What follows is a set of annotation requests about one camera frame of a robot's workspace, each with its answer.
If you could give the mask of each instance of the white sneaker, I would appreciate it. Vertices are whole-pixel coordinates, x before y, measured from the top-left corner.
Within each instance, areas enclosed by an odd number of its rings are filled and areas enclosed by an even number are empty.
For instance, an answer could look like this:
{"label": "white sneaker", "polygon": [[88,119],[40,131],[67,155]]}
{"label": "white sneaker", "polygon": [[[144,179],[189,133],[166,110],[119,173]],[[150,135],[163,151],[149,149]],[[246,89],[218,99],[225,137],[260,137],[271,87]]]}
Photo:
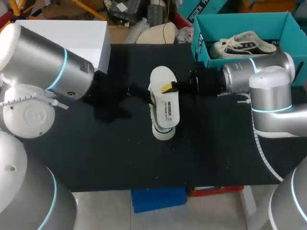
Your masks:
{"label": "white sneaker", "polygon": [[[149,84],[148,90],[151,92],[151,98],[153,103],[155,104],[155,99],[154,99],[154,94],[151,91],[151,87]],[[152,130],[153,130],[153,135],[158,139],[158,140],[169,140],[171,139],[176,132],[176,128],[162,128],[159,126],[157,122],[157,110],[156,107],[152,104],[149,104],[150,107],[150,117],[152,119]]]}
{"label": "white sneaker", "polygon": [[254,58],[276,52],[276,46],[261,40],[254,31],[247,31],[214,43],[210,50],[213,59]]}
{"label": "white sneaker", "polygon": [[165,67],[156,67],[150,75],[150,105],[153,122],[153,135],[159,140],[169,140],[175,134],[175,127],[180,121],[178,92],[162,93],[162,88],[170,82],[177,81],[173,72]]}

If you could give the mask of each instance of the yellow tag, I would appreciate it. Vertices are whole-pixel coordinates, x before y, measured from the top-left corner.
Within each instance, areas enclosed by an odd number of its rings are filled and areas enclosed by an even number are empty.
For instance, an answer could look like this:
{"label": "yellow tag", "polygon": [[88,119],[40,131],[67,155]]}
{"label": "yellow tag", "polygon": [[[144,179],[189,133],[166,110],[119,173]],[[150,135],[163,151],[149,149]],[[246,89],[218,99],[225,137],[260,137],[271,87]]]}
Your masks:
{"label": "yellow tag", "polygon": [[172,83],[167,84],[166,86],[162,87],[161,93],[167,93],[172,89]]}

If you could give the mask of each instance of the shoe lace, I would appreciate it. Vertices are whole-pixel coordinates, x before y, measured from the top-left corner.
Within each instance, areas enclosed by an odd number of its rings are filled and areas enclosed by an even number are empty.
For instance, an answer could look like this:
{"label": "shoe lace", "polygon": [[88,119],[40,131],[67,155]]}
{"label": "shoe lace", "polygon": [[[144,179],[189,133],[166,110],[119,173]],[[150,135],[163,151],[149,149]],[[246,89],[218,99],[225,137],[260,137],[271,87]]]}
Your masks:
{"label": "shoe lace", "polygon": [[222,38],[220,40],[220,42],[224,43],[224,45],[222,45],[222,48],[225,50],[227,47],[243,47],[239,42],[235,41],[233,38],[229,38],[229,39],[224,39]]}

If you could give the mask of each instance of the black table surface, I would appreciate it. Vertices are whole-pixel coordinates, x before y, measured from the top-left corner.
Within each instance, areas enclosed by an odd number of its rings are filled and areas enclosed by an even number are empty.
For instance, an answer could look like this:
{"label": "black table surface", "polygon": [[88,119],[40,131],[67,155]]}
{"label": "black table surface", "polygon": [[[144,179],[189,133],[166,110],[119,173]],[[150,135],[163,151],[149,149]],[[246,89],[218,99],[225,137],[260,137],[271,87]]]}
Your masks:
{"label": "black table surface", "polygon": [[[167,66],[186,79],[194,60],[190,45],[112,45],[110,78],[148,87],[151,71]],[[306,101],[303,88],[293,88],[294,104]],[[62,100],[49,132],[23,139],[26,150],[73,192],[108,189],[276,184],[254,139],[251,108],[237,95],[180,98],[175,136],[159,141],[152,134],[150,109],[138,99],[122,106],[131,120],[102,124],[93,109]],[[306,138],[260,138],[270,165],[285,177],[306,156]]]}

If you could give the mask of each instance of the table leg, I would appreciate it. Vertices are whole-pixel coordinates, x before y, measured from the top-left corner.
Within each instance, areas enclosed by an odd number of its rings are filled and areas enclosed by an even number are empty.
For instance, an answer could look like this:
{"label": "table leg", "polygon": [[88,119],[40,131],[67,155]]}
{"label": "table leg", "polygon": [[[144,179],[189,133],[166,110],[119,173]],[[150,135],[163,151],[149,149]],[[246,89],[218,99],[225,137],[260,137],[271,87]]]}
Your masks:
{"label": "table leg", "polygon": [[244,189],[240,192],[240,195],[245,211],[246,221],[248,221],[257,211],[254,195],[251,191],[250,185],[244,186]]}
{"label": "table leg", "polygon": [[248,230],[261,230],[269,221],[269,203],[271,196],[272,192],[269,192],[257,208],[257,212],[247,220]]}

